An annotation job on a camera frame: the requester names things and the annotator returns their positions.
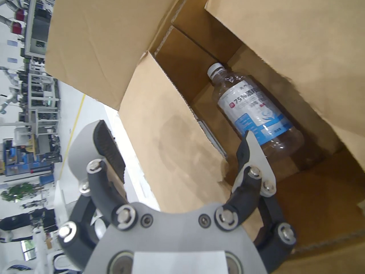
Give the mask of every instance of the red component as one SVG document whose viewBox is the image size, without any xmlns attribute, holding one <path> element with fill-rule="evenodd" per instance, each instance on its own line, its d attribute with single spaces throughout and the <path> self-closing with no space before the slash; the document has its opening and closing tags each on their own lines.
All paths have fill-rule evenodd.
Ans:
<svg viewBox="0 0 365 274">
<path fill-rule="evenodd" d="M 19 22 L 13 22 L 11 25 L 11 33 L 22 34 L 22 25 Z"/>
<path fill-rule="evenodd" d="M 17 12 L 15 13 L 15 19 L 18 20 L 18 21 L 24 22 L 24 18 L 25 18 L 24 10 L 19 8 L 17 10 Z"/>
</svg>

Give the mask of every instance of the window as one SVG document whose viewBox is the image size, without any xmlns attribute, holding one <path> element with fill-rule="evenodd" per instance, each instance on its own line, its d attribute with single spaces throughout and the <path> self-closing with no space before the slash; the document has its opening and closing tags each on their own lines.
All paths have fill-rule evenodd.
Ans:
<svg viewBox="0 0 365 274">
<path fill-rule="evenodd" d="M 25 261 L 31 261 L 35 259 L 35 245 L 32 240 L 22 240 L 22 251 Z"/>
<path fill-rule="evenodd" d="M 36 41 L 35 42 L 35 46 L 39 47 L 39 48 L 45 48 L 46 47 L 46 43 L 45 42 L 41 42 L 41 41 Z"/>
<path fill-rule="evenodd" d="M 8 39 L 8 46 L 18 47 L 18 42 Z"/>
<path fill-rule="evenodd" d="M 12 57 L 8 57 L 8 63 L 17 63 L 18 60 L 17 59 L 13 59 Z"/>
</svg>

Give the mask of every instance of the plastic bottle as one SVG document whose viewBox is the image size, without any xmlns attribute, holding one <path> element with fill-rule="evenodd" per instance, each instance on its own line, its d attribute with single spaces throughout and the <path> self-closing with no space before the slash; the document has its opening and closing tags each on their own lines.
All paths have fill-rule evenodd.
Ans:
<svg viewBox="0 0 365 274">
<path fill-rule="evenodd" d="M 239 136 L 251 130 L 269 162 L 293 154 L 304 143 L 302 133 L 247 76 L 228 72 L 220 63 L 208 69 L 213 100 Z"/>
</svg>

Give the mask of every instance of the white bottle cap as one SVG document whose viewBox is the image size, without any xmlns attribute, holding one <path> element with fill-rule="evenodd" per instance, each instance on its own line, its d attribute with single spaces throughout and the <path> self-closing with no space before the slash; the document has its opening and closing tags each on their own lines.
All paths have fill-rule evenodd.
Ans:
<svg viewBox="0 0 365 274">
<path fill-rule="evenodd" d="M 222 72 L 223 70 L 225 70 L 225 68 L 221 63 L 215 63 L 209 67 L 208 76 L 211 80 L 213 80 L 214 76 L 217 73 Z"/>
</svg>

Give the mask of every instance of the bottle label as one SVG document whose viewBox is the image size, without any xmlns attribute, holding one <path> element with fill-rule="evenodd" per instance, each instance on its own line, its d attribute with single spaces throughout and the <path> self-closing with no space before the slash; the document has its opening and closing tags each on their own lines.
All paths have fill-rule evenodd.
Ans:
<svg viewBox="0 0 365 274">
<path fill-rule="evenodd" d="M 260 145 L 293 126 L 254 83 L 244 80 L 227 90 L 218 105 L 241 134 L 251 130 Z"/>
</svg>

